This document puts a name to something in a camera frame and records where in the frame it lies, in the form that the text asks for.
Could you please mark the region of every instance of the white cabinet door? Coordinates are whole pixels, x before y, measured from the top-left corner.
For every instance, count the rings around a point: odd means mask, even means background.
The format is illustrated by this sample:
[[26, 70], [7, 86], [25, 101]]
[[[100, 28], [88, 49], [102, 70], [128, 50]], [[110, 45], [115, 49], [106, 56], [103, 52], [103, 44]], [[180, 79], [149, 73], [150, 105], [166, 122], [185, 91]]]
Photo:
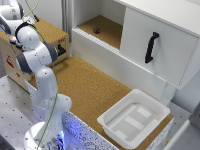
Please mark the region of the white cabinet door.
[[[153, 32], [159, 37], [154, 40], [153, 60], [146, 64], [145, 56]], [[127, 8], [120, 54], [179, 86], [197, 40], [193, 35]]]

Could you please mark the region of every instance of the white plastic bin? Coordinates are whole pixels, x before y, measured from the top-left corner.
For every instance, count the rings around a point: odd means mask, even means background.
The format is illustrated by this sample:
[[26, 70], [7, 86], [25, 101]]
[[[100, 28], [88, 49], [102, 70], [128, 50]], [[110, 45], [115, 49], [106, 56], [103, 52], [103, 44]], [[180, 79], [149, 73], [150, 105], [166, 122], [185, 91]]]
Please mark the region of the white plastic bin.
[[97, 120], [122, 147], [135, 149], [169, 113], [169, 108], [135, 89]]

